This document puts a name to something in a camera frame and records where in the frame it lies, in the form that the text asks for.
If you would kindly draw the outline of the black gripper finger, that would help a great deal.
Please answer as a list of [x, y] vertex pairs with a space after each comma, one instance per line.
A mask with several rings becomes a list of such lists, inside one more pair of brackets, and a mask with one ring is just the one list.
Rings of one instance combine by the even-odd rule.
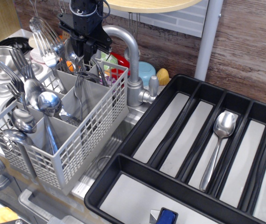
[[77, 34], [75, 31], [70, 32], [70, 40], [74, 53], [77, 56], [84, 55], [84, 41], [85, 37], [83, 35]]
[[87, 40], [84, 43], [84, 57], [83, 60], [85, 63], [91, 60], [91, 57], [97, 52], [97, 45], [95, 40]]

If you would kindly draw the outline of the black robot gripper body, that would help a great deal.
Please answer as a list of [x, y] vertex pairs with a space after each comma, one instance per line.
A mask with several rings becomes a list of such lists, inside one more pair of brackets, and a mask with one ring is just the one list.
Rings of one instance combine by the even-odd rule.
[[112, 39], [103, 30], [102, 21], [109, 14], [104, 15], [104, 5], [109, 6], [105, 0], [71, 0], [69, 3], [70, 13], [59, 13], [60, 27], [70, 33], [75, 31], [87, 40], [95, 40], [97, 50], [109, 53]]

